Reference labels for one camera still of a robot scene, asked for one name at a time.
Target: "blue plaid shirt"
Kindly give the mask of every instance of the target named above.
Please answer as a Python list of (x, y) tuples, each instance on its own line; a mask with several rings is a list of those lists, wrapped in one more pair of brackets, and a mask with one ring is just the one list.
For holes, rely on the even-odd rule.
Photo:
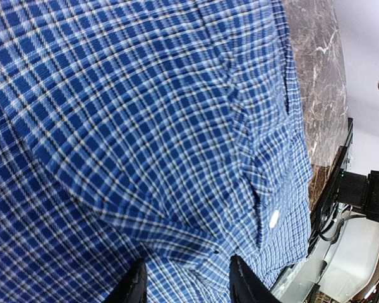
[(228, 302), (234, 253), (269, 287), (310, 174), (279, 0), (0, 0), (0, 302), (140, 257), (150, 302)]

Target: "wrinkled fabric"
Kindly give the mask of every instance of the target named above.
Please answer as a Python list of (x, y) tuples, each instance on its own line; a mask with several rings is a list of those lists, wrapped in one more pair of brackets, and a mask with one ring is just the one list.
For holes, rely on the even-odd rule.
[[(306, 254), (280, 1), (0, 1), (0, 302), (228, 302)], [(272, 228), (272, 215), (280, 213)]]

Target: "marble surface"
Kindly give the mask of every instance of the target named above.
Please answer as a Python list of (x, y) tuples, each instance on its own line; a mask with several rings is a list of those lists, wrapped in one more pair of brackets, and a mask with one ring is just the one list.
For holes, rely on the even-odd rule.
[(314, 207), (348, 132), (346, 76), (332, 0), (283, 0), (291, 30), (306, 133), (313, 167)]

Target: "marble table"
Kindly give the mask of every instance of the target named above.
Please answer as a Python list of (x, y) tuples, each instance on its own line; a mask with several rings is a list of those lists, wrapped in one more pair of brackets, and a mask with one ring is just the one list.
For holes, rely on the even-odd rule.
[(298, 72), (313, 168), (310, 206), (318, 201), (348, 132), (346, 74), (332, 0), (283, 0)]

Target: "black cable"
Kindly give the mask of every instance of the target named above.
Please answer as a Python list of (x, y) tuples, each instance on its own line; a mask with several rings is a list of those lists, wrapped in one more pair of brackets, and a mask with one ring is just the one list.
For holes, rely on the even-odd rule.
[(335, 234), (328, 238), (324, 235), (323, 232), (319, 232), (320, 238), (322, 238), (324, 241), (331, 242), (331, 245), (336, 243), (339, 240), (340, 234), (341, 234), (341, 228), (344, 226), (345, 222), (350, 219), (357, 219), (357, 218), (366, 218), (365, 215), (350, 215), (342, 218), (340, 222), (337, 225), (337, 228), (335, 229)]

